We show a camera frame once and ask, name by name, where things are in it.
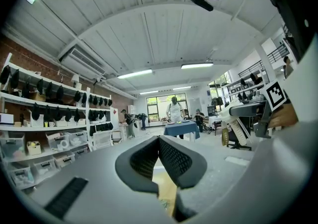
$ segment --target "air conditioner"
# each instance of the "air conditioner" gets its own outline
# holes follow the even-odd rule
[[[97,65],[97,61],[78,46],[71,48],[60,61],[66,68],[88,79],[98,78],[106,73],[101,66]]]

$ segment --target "ceiling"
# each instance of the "ceiling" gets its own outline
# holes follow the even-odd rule
[[[107,84],[136,94],[207,84],[236,65],[281,25],[269,0],[19,0],[5,35],[58,62],[75,44],[106,70]],[[206,69],[181,70],[205,62]],[[118,79],[144,69],[151,75]]]

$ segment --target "railing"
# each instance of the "railing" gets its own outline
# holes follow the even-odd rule
[[[283,45],[279,46],[277,49],[275,49],[272,53],[270,53],[268,55],[268,59],[269,59],[270,63],[272,64],[272,63],[275,63],[278,60],[284,58],[288,54],[289,54],[289,51],[288,51],[287,47],[285,46],[285,44],[283,44]],[[251,73],[254,73],[255,71],[258,70],[258,66],[261,67],[262,71],[265,70],[264,64],[263,64],[262,60],[260,60],[257,63],[253,64],[252,66],[250,66],[249,68],[247,68],[246,70],[239,73],[238,75],[241,78],[245,77],[247,75],[250,75]]]

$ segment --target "table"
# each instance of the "table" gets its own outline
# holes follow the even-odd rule
[[[214,123],[215,122],[221,122],[221,121],[222,121],[222,118],[221,118],[220,115],[210,116],[209,117],[209,127],[212,127],[212,129],[215,130]]]
[[[187,123],[175,123],[172,125],[167,124],[165,126],[164,135],[178,136],[183,134],[190,134],[190,141],[194,142],[193,133],[195,133],[195,139],[200,137],[199,128],[195,122],[189,121]]]

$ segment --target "blue tablecloth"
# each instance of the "blue tablecloth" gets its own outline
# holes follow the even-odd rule
[[[172,125],[167,124],[165,126],[164,135],[167,136],[178,136],[195,132],[195,139],[200,137],[199,128],[195,122],[189,121],[187,123],[175,123]]]

